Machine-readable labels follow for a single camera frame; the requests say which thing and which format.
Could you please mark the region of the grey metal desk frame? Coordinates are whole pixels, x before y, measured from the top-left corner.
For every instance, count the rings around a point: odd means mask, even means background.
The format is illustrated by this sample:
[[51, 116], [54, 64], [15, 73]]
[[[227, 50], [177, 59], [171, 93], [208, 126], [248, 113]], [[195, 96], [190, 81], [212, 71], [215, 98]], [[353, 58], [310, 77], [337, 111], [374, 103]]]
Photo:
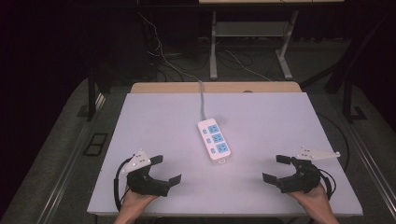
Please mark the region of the grey metal desk frame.
[[209, 51], [209, 78], [218, 79], [217, 38], [218, 37], [281, 37], [282, 45], [275, 51], [278, 64], [285, 79], [292, 79], [290, 68], [285, 58], [291, 35], [297, 21], [300, 7], [332, 5], [344, 0], [198, 0], [205, 7], [236, 7], [247, 9], [253, 7], [293, 7], [290, 16], [283, 21], [219, 21], [218, 9], [212, 10], [211, 36]]

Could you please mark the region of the person's left hand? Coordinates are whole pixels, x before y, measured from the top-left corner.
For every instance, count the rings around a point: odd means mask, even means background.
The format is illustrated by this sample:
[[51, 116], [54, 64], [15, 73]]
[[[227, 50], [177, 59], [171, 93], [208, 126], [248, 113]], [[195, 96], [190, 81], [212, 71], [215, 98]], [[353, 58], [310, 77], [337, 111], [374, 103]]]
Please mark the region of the person's left hand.
[[155, 199], [157, 196], [135, 193], [127, 187], [123, 194], [120, 212], [139, 217]]

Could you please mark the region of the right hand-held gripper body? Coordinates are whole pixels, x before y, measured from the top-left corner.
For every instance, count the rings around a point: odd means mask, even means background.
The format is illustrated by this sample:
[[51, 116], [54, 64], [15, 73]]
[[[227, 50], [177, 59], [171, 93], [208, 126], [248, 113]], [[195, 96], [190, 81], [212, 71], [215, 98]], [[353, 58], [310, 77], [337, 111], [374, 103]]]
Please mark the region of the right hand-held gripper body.
[[338, 158], [339, 156], [339, 152], [301, 147], [299, 152], [291, 157], [291, 165], [294, 166], [296, 173], [278, 178], [276, 186], [282, 193], [294, 191], [307, 193], [315, 188], [320, 181], [323, 181], [326, 186], [326, 193], [333, 194], [336, 189], [336, 184], [331, 184], [331, 180], [334, 181], [333, 177], [319, 169], [313, 161]]

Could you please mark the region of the wooden table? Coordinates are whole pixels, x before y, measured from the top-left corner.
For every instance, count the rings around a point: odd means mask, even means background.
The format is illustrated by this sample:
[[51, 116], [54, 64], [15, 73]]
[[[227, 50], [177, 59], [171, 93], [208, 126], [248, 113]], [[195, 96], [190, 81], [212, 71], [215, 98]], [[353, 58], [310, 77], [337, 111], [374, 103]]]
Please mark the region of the wooden table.
[[193, 93], [199, 92], [301, 92], [298, 83], [292, 81], [243, 81], [243, 82], [141, 82], [135, 83], [131, 93]]

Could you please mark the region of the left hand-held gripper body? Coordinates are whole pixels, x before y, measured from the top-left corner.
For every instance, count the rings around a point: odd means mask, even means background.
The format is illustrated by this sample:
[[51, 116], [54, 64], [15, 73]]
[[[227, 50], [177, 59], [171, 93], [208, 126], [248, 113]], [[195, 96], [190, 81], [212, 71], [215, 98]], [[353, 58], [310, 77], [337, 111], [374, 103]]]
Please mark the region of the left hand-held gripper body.
[[132, 192], [142, 195], [166, 197], [170, 189], [168, 181], [158, 180], [149, 175], [153, 165], [145, 150], [139, 149], [126, 162], [121, 172], [126, 175], [127, 186]]

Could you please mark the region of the black metal stand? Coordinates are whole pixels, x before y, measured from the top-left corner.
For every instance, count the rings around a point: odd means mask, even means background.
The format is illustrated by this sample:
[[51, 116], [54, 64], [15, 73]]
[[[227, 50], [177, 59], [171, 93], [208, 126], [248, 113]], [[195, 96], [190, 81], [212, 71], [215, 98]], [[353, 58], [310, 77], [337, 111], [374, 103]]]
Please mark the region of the black metal stand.
[[349, 123], [354, 120], [366, 119], [366, 116], [358, 106], [352, 105], [352, 82], [351, 82], [351, 70], [354, 67], [357, 58], [354, 57], [345, 70], [344, 78], [344, 94], [343, 94], [343, 115]]
[[83, 105], [78, 111], [78, 117], [91, 121], [96, 112], [96, 86], [93, 70], [88, 73], [88, 103]]

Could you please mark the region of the person's right hand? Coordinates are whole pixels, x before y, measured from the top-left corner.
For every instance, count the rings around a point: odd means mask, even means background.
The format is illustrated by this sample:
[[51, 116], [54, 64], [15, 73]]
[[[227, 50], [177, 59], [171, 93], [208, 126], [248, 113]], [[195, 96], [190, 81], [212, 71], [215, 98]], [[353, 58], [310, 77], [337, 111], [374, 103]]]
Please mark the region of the person's right hand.
[[332, 212], [326, 191], [321, 184], [307, 193], [294, 191], [290, 192], [289, 196], [294, 198], [313, 219], [323, 219]]

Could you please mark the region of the white power strip blue sockets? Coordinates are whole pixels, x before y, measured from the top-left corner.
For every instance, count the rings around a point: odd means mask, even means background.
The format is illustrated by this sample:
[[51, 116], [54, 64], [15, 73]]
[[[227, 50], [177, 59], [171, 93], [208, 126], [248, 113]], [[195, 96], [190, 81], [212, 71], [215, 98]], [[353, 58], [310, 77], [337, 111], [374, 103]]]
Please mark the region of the white power strip blue sockets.
[[231, 150], [214, 119], [202, 120], [197, 124], [210, 160], [222, 164], [231, 156]]

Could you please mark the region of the black floor frame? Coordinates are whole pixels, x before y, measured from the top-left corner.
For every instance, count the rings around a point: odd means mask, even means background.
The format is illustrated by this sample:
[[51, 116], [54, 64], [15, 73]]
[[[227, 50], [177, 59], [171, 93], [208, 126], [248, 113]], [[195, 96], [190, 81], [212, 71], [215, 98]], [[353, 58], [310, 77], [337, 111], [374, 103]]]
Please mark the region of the black floor frame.
[[89, 144], [83, 151], [83, 155], [87, 157], [98, 157], [101, 155], [106, 143], [108, 133], [94, 133]]

